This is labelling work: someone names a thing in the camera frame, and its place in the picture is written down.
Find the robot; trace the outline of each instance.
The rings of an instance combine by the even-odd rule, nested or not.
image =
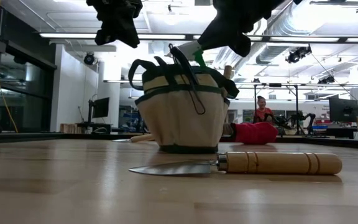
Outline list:
[[[216,17],[198,40],[184,48],[195,53],[229,46],[236,54],[245,57],[249,54],[251,41],[244,34],[252,31],[257,21],[268,19],[272,10],[283,2],[285,0],[213,0]],[[133,18],[140,14],[141,0],[86,0],[86,3],[96,9],[97,18],[103,22],[95,38],[96,44],[116,40],[133,48],[140,44]]]
[[[314,130],[313,130],[313,121],[316,118],[316,115],[313,113],[308,113],[306,116],[303,116],[303,113],[301,111],[299,111],[298,114],[293,114],[291,115],[289,118],[285,118],[284,116],[273,116],[272,114],[265,114],[265,119],[264,121],[267,121],[267,118],[271,117],[273,124],[276,124],[278,127],[281,128],[285,128],[285,129],[293,129],[299,121],[304,121],[307,118],[310,118],[309,120],[309,125],[307,127],[308,130],[308,135],[312,136],[314,135]],[[301,128],[296,135],[306,135],[305,132],[303,131],[303,128]]]

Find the red cloth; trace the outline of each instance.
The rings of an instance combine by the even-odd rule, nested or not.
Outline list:
[[[267,144],[275,142],[278,131],[268,122],[256,124],[233,124],[235,130],[235,142],[244,144]]]

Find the red object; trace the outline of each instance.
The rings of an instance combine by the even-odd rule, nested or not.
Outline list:
[[[255,116],[258,117],[261,121],[264,121],[265,114],[273,114],[273,111],[269,108],[265,108],[263,110],[257,109]]]
[[[278,131],[268,122],[256,124],[232,124],[235,128],[235,142],[244,144],[267,144],[275,142]]]

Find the trowel blade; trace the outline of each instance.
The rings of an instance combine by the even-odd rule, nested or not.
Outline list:
[[[117,140],[112,140],[113,142],[132,142],[131,139],[117,139]]]
[[[211,173],[211,162],[175,162],[170,164],[160,164],[155,166],[135,167],[129,169],[131,172],[148,175],[167,175],[167,176],[194,176],[208,175]]]

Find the trowel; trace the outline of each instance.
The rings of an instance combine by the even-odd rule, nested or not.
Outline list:
[[[208,175],[211,167],[234,174],[334,175],[342,170],[335,154],[301,152],[226,152],[214,161],[185,161],[135,167],[129,171],[149,175]]]

